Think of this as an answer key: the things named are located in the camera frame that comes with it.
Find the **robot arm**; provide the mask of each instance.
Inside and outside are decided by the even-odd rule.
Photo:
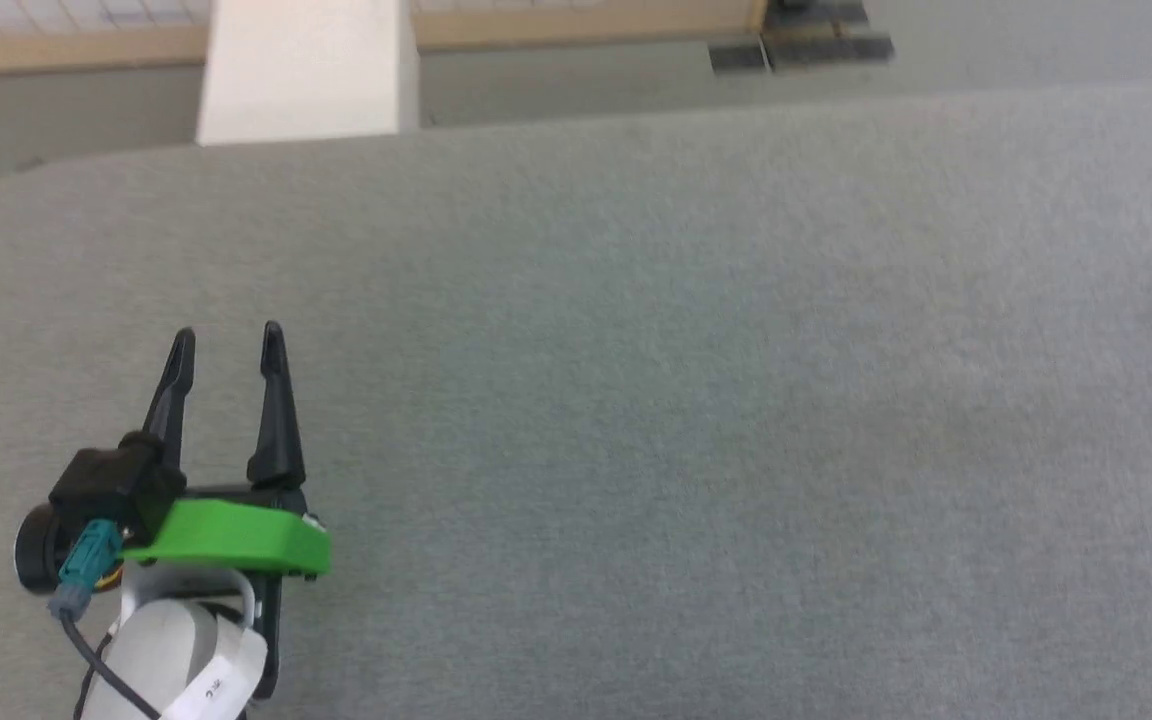
[[[248,484],[189,488],[179,469],[194,354],[194,333],[180,331],[141,432],[115,450],[79,450],[18,531],[20,583],[51,594],[51,614],[91,667],[75,717],[243,717],[278,682],[283,577],[329,569],[329,538],[301,491],[282,328],[265,325],[265,401]],[[93,592],[114,588],[119,621],[92,650],[74,623]]]

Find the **black cable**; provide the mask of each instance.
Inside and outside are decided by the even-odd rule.
[[[83,634],[78,632],[78,627],[74,624],[74,615],[68,611],[60,612],[60,626],[65,629],[65,635],[69,637],[69,642],[74,643],[74,650],[78,651],[78,655],[83,655],[83,660],[88,661],[92,670],[96,670],[97,675],[101,676],[106,683],[109,683],[111,688],[114,688],[120,696],[123,696],[123,700],[130,702],[137,710],[142,712],[143,715],[147,717],[150,720],[161,720],[159,711],[154,710],[154,706],[145,702],[145,698],[138,696],[136,691],[128,687],[122,679],[109,669],[108,665],[101,660],[100,655],[96,653],[88,645],[88,639],[83,638]]]
[[[100,638],[100,643],[96,644],[96,654],[99,657],[105,657],[105,649],[109,646],[109,643],[114,641],[113,632],[106,632],[104,638]],[[78,685],[78,702],[74,703],[74,720],[83,720],[83,707],[88,706],[88,692],[92,689],[92,679],[96,676],[96,668],[91,665],[88,666],[86,673],[83,673],[83,684]]]

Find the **teal connector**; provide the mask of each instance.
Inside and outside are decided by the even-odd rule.
[[[113,520],[90,521],[60,568],[60,588],[47,601],[51,615],[60,619],[65,613],[74,620],[82,617],[96,583],[113,568],[122,551],[123,535]]]

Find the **green plastic part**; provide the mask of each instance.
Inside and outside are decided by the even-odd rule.
[[[195,498],[173,502],[154,544],[124,548],[123,558],[325,575],[332,541],[326,530],[290,511]]]

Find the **gray table surface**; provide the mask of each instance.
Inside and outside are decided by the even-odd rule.
[[[241,477],[268,318],[338,569],[253,719],[1152,717],[1152,88],[6,179],[0,719],[81,675],[18,520],[180,325]]]

